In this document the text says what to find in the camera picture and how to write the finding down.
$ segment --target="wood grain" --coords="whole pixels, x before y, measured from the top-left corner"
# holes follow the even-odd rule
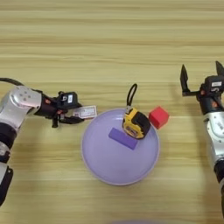
[[[162,105],[171,114],[155,169],[127,187],[103,184],[83,164],[89,122],[51,129],[29,117],[12,149],[15,176],[0,223],[222,223],[200,107],[182,98],[179,72],[185,63],[196,90],[224,62],[223,11],[222,0],[0,1],[2,77],[51,96],[76,91],[99,112],[123,108],[137,82],[139,109]],[[0,96],[10,89],[1,84]]]

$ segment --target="tape measure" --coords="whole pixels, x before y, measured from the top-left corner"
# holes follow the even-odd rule
[[[123,130],[130,136],[141,139],[144,138],[151,128],[151,123],[146,115],[139,112],[136,108],[132,108],[131,104],[133,97],[137,91],[135,83],[129,90],[127,97],[127,109],[124,114],[122,127]]]

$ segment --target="robotic arm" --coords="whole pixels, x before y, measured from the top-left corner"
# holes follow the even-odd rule
[[[220,183],[222,213],[224,216],[224,108],[221,95],[224,92],[224,67],[216,61],[217,75],[208,76],[199,91],[192,92],[187,86],[187,72],[182,66],[180,82],[183,96],[195,95],[204,116],[207,134],[207,154],[210,165]]]
[[[52,119],[52,127],[58,123],[81,123],[84,120],[76,116],[67,117],[69,109],[81,105],[75,92],[64,93],[50,98],[42,91],[25,87],[22,83],[7,78],[0,78],[16,85],[5,95],[0,103],[0,206],[4,203],[8,192],[13,170],[7,165],[11,155],[11,147],[27,115],[43,116]]]

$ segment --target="purple block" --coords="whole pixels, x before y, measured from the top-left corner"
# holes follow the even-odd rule
[[[119,129],[113,128],[109,132],[108,137],[116,140],[120,144],[129,147],[132,150],[134,150],[137,146],[137,140],[135,138],[133,138],[132,136],[128,136],[126,133],[120,131]]]

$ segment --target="purple plate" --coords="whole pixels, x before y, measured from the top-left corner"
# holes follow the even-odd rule
[[[88,169],[100,180],[124,186],[145,178],[158,160],[159,141],[154,127],[136,148],[109,138],[116,128],[123,130],[125,109],[113,109],[98,115],[87,127],[82,138],[82,157]]]

